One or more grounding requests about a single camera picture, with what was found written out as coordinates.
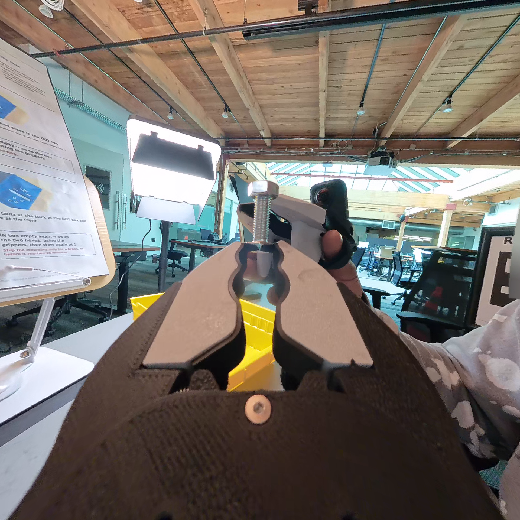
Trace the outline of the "black mesh office chair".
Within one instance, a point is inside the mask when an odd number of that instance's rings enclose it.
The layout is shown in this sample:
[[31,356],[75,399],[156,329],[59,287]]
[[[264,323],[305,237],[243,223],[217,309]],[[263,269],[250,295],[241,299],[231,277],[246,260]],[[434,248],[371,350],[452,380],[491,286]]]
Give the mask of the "black mesh office chair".
[[475,250],[433,250],[397,313],[400,331],[429,343],[443,343],[467,333],[477,255]]

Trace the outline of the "framed black white marker sign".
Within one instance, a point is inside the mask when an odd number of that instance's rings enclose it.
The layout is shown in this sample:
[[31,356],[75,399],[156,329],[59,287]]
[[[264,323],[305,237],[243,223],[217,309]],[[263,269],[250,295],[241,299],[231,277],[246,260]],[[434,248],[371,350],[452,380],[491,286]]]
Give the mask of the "framed black white marker sign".
[[479,240],[466,325],[480,327],[513,301],[509,295],[515,227],[483,228]]

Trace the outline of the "black ceiling pipe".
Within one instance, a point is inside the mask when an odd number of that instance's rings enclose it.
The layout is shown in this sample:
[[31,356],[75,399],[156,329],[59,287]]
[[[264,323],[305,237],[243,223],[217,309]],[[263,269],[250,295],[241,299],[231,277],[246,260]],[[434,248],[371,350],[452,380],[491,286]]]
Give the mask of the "black ceiling pipe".
[[126,49],[146,44],[158,44],[193,38],[241,33],[246,41],[270,37],[284,37],[311,34],[351,27],[405,22],[434,17],[474,14],[483,11],[496,11],[519,7],[519,1],[403,1],[385,3],[360,8],[350,8],[322,12],[305,16],[278,18],[266,21],[231,25],[221,28],[200,29],[197,31],[166,34],[153,37],[140,37],[121,42],[102,43],[78,48],[67,48],[32,54],[35,59],[64,57],[84,54],[91,51]]

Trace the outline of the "white instruction sheet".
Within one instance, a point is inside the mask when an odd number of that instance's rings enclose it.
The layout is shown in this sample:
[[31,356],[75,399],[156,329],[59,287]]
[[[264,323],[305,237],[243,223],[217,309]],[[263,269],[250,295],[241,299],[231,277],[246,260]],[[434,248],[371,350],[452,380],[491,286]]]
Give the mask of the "white instruction sheet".
[[107,273],[83,177],[46,66],[1,41],[1,289]]

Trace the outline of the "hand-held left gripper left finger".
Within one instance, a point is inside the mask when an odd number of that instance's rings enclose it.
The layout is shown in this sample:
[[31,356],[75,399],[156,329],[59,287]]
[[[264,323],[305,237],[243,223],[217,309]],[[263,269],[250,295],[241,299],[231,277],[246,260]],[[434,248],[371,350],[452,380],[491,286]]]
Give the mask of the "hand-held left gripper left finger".
[[185,277],[159,326],[142,365],[178,369],[189,375],[208,370],[218,384],[245,355],[241,304],[233,287],[242,269],[244,244],[235,242]]

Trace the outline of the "yellow plastic bin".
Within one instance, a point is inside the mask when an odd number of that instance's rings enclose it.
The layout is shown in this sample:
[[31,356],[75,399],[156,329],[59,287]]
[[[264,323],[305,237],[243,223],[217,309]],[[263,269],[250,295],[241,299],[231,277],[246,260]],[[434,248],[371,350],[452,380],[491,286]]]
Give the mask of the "yellow plastic bin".
[[[136,321],[162,295],[163,293],[158,293],[131,297],[129,300],[132,305],[133,320]],[[245,389],[247,380],[275,360],[272,353],[275,311],[245,300],[240,300],[239,306],[245,329],[245,354],[237,367],[228,374],[228,391]]]

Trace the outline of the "silver hex bolt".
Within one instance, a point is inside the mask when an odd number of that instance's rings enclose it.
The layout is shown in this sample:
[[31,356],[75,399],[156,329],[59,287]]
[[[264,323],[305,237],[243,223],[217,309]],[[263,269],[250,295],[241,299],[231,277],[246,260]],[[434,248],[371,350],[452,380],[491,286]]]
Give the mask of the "silver hex bolt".
[[249,184],[248,195],[254,203],[253,242],[268,243],[271,201],[279,195],[279,187],[268,180],[256,180]]

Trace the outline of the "person's right forearm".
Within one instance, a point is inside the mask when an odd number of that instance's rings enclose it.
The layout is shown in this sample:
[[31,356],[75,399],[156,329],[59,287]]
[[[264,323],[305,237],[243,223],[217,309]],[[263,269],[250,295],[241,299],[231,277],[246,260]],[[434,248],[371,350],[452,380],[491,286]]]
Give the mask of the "person's right forearm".
[[472,455],[519,457],[519,300],[499,308],[484,326],[443,343],[399,332],[389,316],[371,310],[419,361]]

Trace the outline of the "person's right hand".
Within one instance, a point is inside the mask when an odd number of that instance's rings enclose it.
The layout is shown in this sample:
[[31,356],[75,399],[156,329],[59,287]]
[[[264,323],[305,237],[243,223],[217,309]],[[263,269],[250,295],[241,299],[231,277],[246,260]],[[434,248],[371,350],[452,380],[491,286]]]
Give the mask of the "person's right hand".
[[[327,231],[321,238],[323,257],[327,261],[334,261],[339,257],[343,246],[341,234],[336,230]],[[357,268],[352,261],[338,269],[329,269],[328,273],[334,279],[335,285],[342,290],[350,292],[365,305],[370,306],[370,301],[365,295],[358,276]]]

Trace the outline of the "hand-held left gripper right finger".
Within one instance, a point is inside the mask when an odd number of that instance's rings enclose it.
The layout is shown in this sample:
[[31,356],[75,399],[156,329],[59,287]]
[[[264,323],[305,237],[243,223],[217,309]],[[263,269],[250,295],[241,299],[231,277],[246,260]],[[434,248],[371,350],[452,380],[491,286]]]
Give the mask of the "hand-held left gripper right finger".
[[283,382],[296,387],[311,371],[330,378],[348,367],[374,361],[334,277],[286,242],[274,255],[278,295],[272,351]]

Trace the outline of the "ceiling projector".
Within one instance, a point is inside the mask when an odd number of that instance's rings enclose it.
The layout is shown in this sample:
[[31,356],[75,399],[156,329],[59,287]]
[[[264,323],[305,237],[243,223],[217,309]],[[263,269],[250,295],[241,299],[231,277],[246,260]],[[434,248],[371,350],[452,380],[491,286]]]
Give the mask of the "ceiling projector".
[[388,151],[385,147],[379,147],[368,155],[368,159],[363,171],[363,175],[384,175],[387,171],[395,168],[398,160],[392,151]]

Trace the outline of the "black tilted panel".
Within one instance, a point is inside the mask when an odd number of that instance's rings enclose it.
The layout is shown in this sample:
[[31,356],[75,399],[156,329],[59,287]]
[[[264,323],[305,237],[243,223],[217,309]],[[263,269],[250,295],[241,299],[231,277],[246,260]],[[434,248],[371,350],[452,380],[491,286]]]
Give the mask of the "black tilted panel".
[[239,205],[254,203],[253,199],[248,196],[249,183],[238,176],[238,174],[229,174],[229,180],[231,181]]

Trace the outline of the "wooden top office desk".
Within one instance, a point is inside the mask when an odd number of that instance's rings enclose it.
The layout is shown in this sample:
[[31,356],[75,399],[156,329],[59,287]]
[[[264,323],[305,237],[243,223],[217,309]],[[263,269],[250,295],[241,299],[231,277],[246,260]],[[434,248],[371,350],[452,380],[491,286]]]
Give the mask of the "wooden top office desk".
[[190,242],[189,240],[186,241],[186,240],[178,240],[178,239],[171,239],[170,243],[175,244],[175,245],[180,245],[180,246],[185,247],[190,250],[188,272],[192,272],[192,270],[195,268],[197,250],[206,250],[206,251],[216,252],[216,251],[221,250],[226,247],[226,244],[222,244],[222,243],[199,242],[199,241]]
[[117,267],[118,283],[109,294],[111,316],[121,316],[127,313],[128,303],[128,275],[129,270],[136,262],[145,261],[148,252],[158,252],[154,245],[134,244],[111,240],[114,260]]

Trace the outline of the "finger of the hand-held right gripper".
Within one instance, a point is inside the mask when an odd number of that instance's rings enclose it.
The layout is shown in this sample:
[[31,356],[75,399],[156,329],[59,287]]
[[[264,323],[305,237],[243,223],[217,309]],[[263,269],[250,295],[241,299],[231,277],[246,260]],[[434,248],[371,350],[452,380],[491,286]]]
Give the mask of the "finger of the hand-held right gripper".
[[269,238],[283,239],[290,244],[320,244],[326,211],[318,205],[279,195],[271,201],[275,220],[269,224]]
[[244,229],[244,241],[253,241],[254,213],[253,203],[239,204],[237,207],[238,221]]

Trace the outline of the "studio light panel with flaps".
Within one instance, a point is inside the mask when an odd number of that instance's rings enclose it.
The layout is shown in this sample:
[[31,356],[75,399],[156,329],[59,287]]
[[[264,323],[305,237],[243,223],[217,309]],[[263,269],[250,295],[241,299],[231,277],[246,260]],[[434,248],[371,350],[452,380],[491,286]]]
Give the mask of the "studio light panel with flaps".
[[158,292],[165,291],[172,223],[193,225],[216,182],[219,142],[183,133],[139,116],[126,124],[131,184],[139,218],[161,227]]

